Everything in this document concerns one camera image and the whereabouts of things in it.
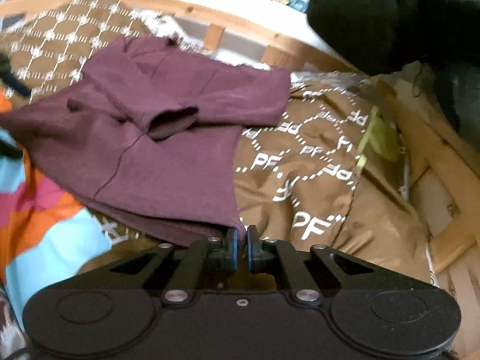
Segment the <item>wooden bed frame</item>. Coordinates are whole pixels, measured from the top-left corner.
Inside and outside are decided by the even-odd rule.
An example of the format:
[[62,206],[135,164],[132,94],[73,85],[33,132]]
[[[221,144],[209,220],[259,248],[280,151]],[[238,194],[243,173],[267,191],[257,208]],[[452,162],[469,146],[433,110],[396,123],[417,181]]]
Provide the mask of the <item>wooden bed frame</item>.
[[[87,59],[116,38],[154,36],[133,9],[208,24],[203,46],[229,35],[264,44],[263,64],[293,72],[276,127],[248,127],[233,159],[241,223],[308,251],[324,244],[442,287],[479,277],[479,155],[410,82],[355,74],[301,41],[246,19],[176,0],[8,0],[24,14],[1,48],[38,101],[73,85]],[[395,124],[400,160],[356,147],[373,106]]]

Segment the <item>yellow-green cloth tag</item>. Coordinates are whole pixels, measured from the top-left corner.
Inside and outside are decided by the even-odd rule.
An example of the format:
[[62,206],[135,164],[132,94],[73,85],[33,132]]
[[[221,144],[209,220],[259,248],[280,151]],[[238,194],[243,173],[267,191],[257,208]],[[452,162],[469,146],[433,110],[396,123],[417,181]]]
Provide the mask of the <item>yellow-green cloth tag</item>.
[[368,160],[364,154],[370,148],[375,155],[390,163],[397,163],[400,160],[400,141],[397,135],[395,124],[387,123],[382,116],[380,109],[373,106],[367,119],[366,130],[356,147],[356,167],[362,169]]

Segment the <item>maroon long-sleeve sweater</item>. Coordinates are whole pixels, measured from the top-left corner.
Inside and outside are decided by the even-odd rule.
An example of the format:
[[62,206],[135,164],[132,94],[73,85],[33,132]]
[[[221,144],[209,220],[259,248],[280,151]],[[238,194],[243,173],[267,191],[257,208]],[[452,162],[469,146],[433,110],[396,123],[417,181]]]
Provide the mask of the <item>maroon long-sleeve sweater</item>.
[[285,69],[232,66],[160,37],[118,37],[81,79],[1,115],[32,163],[85,206],[178,245],[242,229],[233,158],[276,127]]

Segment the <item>black puffy jacket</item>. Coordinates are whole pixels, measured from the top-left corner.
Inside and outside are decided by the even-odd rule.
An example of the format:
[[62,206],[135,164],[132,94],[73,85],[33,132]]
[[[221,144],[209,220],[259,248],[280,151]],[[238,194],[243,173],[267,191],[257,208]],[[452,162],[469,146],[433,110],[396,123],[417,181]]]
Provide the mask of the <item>black puffy jacket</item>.
[[479,137],[479,0],[310,0],[307,21],[369,75],[427,65],[452,127]]

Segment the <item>brown PF patterned duvet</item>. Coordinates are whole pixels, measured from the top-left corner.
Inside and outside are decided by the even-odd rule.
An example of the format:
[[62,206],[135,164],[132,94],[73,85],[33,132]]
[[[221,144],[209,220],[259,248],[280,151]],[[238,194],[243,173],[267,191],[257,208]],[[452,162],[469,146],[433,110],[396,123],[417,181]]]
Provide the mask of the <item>brown PF patterned duvet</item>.
[[399,193],[400,139],[358,76],[222,63],[117,0],[44,11],[1,49],[32,89],[7,92],[1,126],[121,235],[188,245],[254,225],[429,280],[425,228]]

